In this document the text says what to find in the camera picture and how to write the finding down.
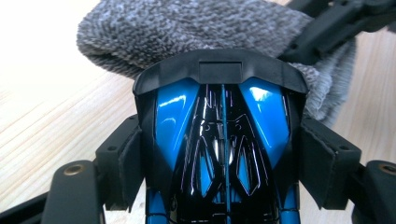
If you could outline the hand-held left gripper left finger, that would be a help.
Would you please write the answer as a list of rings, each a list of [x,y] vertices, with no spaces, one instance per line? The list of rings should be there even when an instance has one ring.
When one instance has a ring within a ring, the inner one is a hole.
[[[106,210],[131,210],[142,185],[141,129],[138,116],[127,118],[95,152],[100,192]]]

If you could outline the blue toy car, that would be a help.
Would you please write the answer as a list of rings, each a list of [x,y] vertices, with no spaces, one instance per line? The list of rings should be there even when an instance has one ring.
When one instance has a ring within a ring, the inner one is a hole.
[[[134,84],[146,224],[301,224],[300,71],[244,49],[155,63]]]

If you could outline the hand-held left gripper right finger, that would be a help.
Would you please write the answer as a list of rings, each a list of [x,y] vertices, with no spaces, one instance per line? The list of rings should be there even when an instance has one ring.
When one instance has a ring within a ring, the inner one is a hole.
[[[361,150],[311,118],[301,122],[300,181],[319,208],[345,209],[347,177],[358,170]]]

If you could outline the grey towel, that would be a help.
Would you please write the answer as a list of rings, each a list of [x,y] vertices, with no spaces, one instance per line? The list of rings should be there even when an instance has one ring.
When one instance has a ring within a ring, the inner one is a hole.
[[[276,58],[312,20],[266,0],[101,0],[80,22],[77,46],[95,65],[136,78],[195,49],[248,49]]]

